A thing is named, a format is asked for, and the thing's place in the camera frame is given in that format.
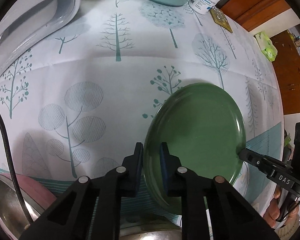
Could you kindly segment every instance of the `plastic bag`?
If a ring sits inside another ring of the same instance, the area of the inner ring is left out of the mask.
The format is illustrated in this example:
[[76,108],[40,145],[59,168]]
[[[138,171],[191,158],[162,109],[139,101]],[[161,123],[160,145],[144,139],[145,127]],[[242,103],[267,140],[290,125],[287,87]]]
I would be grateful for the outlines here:
[[255,38],[258,42],[260,50],[266,56],[266,58],[270,61],[274,61],[278,51],[272,44],[270,38],[264,32],[256,34]]

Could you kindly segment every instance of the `wall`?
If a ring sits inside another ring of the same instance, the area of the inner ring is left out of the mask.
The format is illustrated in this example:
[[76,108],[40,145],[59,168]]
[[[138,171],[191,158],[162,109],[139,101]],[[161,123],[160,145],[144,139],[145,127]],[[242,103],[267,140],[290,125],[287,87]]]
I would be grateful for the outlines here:
[[294,141],[294,132],[295,132],[295,127],[296,123],[300,122],[300,113],[298,114],[287,114],[283,116],[284,118],[284,128],[287,131],[287,133],[290,134],[291,137],[291,142],[290,144],[294,146],[293,141]]
[[300,19],[290,8],[289,10],[284,11],[276,17],[273,17],[267,22],[261,24],[254,30],[250,31],[250,33],[255,35],[264,31],[269,37],[272,37],[298,24],[300,24]]

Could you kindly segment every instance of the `ceramic plate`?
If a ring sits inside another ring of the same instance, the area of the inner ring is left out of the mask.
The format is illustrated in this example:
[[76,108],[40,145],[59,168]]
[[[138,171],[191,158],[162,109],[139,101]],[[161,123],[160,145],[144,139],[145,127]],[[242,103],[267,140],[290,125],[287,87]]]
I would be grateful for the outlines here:
[[221,175],[233,184],[242,167],[237,154],[246,143],[241,112],[223,89],[195,83],[175,92],[154,117],[144,148],[145,181],[162,208],[181,214],[181,199],[167,197],[163,190],[161,142],[167,142],[170,154],[198,175]]

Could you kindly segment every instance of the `table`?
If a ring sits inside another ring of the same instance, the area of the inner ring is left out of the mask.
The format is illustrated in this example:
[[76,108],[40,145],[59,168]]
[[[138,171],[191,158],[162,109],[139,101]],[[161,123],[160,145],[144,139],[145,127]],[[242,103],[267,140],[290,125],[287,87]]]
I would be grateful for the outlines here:
[[[188,5],[82,0],[70,24],[0,77],[0,113],[16,171],[55,194],[79,176],[103,176],[144,142],[164,101],[195,82],[229,93],[242,113],[247,147],[280,158],[283,113],[272,64],[252,36],[229,23],[234,33]],[[6,170],[0,139],[0,172]],[[260,214],[274,191],[247,165],[235,187]],[[144,181],[137,199],[123,200],[122,212],[133,211],[173,218],[151,200]]]

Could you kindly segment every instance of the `metal pin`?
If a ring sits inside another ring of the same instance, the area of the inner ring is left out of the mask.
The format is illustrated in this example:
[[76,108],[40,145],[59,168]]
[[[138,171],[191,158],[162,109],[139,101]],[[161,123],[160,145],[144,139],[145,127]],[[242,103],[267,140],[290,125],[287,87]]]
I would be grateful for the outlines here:
[[178,169],[177,169],[177,171],[179,172],[179,173],[186,173],[188,170],[187,170],[187,168],[186,167],[179,167]]
[[79,183],[81,183],[81,184],[86,183],[88,180],[89,180],[89,178],[88,178],[87,176],[81,176],[81,177],[78,179]]
[[222,176],[216,176],[215,177],[215,181],[218,183],[224,183],[225,182],[225,178]]
[[119,167],[116,169],[117,173],[124,173],[126,170],[127,170],[127,169],[126,169],[126,167],[124,167],[124,166],[119,166]]

